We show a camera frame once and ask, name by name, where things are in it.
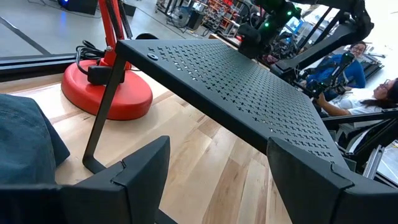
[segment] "metal stand leg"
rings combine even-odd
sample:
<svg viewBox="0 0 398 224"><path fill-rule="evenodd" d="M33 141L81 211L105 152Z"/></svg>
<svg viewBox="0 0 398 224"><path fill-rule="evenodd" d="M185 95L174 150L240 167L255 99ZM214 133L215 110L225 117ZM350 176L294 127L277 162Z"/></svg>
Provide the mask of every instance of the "metal stand leg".
<svg viewBox="0 0 398 224"><path fill-rule="evenodd" d="M97 113L97 117L95 118L90 138L88 139L86 151L83 156L83 165L93 174L96 174L105 169L105 166L94 158L94 152L95 148L97 147L98 140L100 140L102 128L104 127L114 94L119 85L120 79L124 75L125 64L125 60L121 59L120 57L116 57L112 69L111 78L108 80L108 84L106 85L105 92Z"/></svg>
<svg viewBox="0 0 398 224"><path fill-rule="evenodd" d="M377 172L377 168L379 167L381 157L384 153L384 147L378 146L373 149L371 156L369 157L368 163L366 164L365 171L363 172L363 176L369 179L374 178Z"/></svg>

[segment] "perforated metal shelf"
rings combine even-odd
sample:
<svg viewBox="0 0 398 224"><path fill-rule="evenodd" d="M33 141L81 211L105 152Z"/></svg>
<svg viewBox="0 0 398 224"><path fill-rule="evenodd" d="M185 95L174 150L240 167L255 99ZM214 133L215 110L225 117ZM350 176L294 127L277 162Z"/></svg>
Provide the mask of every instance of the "perforated metal shelf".
<svg viewBox="0 0 398 224"><path fill-rule="evenodd" d="M116 53L263 153L275 136L347 167L307 96L219 40L124 40Z"/></svg>

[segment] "dark hair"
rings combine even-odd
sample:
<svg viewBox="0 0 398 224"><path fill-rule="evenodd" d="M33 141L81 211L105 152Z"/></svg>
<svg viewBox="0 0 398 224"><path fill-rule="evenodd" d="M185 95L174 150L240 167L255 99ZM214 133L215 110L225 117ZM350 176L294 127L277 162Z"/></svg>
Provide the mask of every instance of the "dark hair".
<svg viewBox="0 0 398 224"><path fill-rule="evenodd" d="M365 52L366 48L368 47L368 45L366 45L365 41L361 40L355 44L351 44L351 46L349 47L350 49L352 49L354 46L358 45L358 44L363 44L365 46L365 49L363 49L363 52Z"/></svg>
<svg viewBox="0 0 398 224"><path fill-rule="evenodd" d="M384 100L364 100L361 102L365 106L377 106L382 109L396 108L398 105L398 78L395 79L394 85L387 92L387 99Z"/></svg>

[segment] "wooden table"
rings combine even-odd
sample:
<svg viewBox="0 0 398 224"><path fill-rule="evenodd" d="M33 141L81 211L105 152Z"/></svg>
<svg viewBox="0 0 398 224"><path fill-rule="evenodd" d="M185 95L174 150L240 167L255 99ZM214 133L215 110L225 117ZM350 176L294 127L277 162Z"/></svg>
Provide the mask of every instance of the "wooden table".
<svg viewBox="0 0 398 224"><path fill-rule="evenodd" d="M236 47L232 46L231 44L229 44L227 41L223 40L222 38L218 37L217 34L210 34L209 35L209 39L219 39L220 41L224 42L225 44L229 45L230 47L232 47L233 49L237 50ZM237 38L229 38L230 41L234 42L235 44L241 44L240 41L237 40Z"/></svg>
<svg viewBox="0 0 398 224"><path fill-rule="evenodd" d="M154 100L133 121L107 121L96 158L110 166L161 135L170 136L169 175L160 208L178 223L291 223L265 155L142 72ZM0 84L0 93L33 98L70 150L59 184L92 175L81 163L95 117L71 104L62 74Z"/></svg>

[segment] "black cable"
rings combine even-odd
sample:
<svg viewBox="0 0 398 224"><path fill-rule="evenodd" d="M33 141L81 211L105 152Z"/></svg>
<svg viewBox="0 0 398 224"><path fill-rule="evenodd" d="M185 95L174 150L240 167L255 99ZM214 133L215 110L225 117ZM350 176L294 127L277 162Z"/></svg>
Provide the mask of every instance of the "black cable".
<svg viewBox="0 0 398 224"><path fill-rule="evenodd" d="M244 4L244 5L247 7L248 13L246 13L245 16L248 16L248 15L250 14L250 7L249 7L249 5L248 5L246 2L242 1L242 0L237 0L237 1L240 2L240 3L242 3L242 4Z"/></svg>
<svg viewBox="0 0 398 224"><path fill-rule="evenodd" d="M76 47L76 64L79 71L88 75L88 72L84 70L80 66L80 60L97 60L97 64L99 59L105 57L105 51L98 50L92 43L87 40L83 40L83 45L79 45Z"/></svg>
<svg viewBox="0 0 398 224"><path fill-rule="evenodd" d="M204 36L206 36L209 32L210 32L210 29L207 28L207 29L205 29L205 31L203 31L203 33L201 34L201 36L204 37Z"/></svg>
<svg viewBox="0 0 398 224"><path fill-rule="evenodd" d="M250 24L251 27L254 27L253 23L251 22L251 19L253 18L253 15L257 15L257 13L256 13L256 12L253 12L252 14L250 14L250 17L249 17L249 24Z"/></svg>
<svg viewBox="0 0 398 224"><path fill-rule="evenodd" d="M174 6L174 8L171 10L171 13L170 13L170 16L171 16L171 14L174 14L174 11L176 10L176 8L182 8L181 6ZM186 31L187 31L187 25L185 24L184 26L177 26L176 24L175 24L175 22L174 22L174 20L173 20L173 18L171 18L171 17L167 17L166 18L166 24L167 25L172 25L172 26L174 26L175 28L177 28L179 31L181 31L181 33L185 33Z"/></svg>
<svg viewBox="0 0 398 224"><path fill-rule="evenodd" d="M52 6L52 5L50 5L50 4L45 3L44 0L40 0L41 3L40 3L40 2L33 2L33 1L31 1L31 0L27 0L27 2L33 3L33 4L39 4L39 5L41 5L41 6L48 6L48 7L51 7L51 8L54 8L54 9L58 9L58 10L60 10L60 11L63 11L63 12L69 13L69 14L73 14L73 15L81 16L81 17L85 17L85 18L92 18L92 19L101 19L101 18L102 18L102 16L99 16L99 17L95 17L95 16L85 16L85 15L77 14L77 13L70 12L70 11L67 11L67 10L63 10L64 7L60 6L60 7L58 8L58 7Z"/></svg>
<svg viewBox="0 0 398 224"><path fill-rule="evenodd" d="M126 31L126 37L128 39L131 39L132 38L132 32L131 32L129 21L127 20L126 12L125 12L124 7L123 7L123 2L118 0L118 4L119 4L119 13L120 13L120 16L121 16L121 20L122 20L122 24L123 24L123 27L124 27L124 31Z"/></svg>
<svg viewBox="0 0 398 224"><path fill-rule="evenodd" d="M105 0L105 5L108 10L109 18L111 19L114 34L119 40L123 36L123 30L120 30L118 18L116 17L116 11L114 10L113 3L111 0Z"/></svg>

